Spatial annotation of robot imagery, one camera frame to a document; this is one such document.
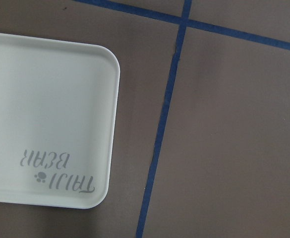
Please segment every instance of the white tray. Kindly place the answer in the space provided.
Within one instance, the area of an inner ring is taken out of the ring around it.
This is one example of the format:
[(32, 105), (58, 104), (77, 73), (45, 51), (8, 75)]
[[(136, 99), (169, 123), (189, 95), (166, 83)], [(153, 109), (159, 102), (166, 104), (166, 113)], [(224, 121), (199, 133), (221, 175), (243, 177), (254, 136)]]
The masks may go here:
[(118, 81), (104, 47), (0, 34), (0, 202), (105, 198)]

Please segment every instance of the rectangular tray with rounded corners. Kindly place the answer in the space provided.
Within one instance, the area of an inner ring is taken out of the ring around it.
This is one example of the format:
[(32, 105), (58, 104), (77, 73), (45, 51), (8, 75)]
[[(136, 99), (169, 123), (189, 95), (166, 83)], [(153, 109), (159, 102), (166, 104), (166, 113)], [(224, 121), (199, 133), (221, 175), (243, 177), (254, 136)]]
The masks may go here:
[(0, 33), (0, 202), (105, 198), (118, 83), (104, 47)]

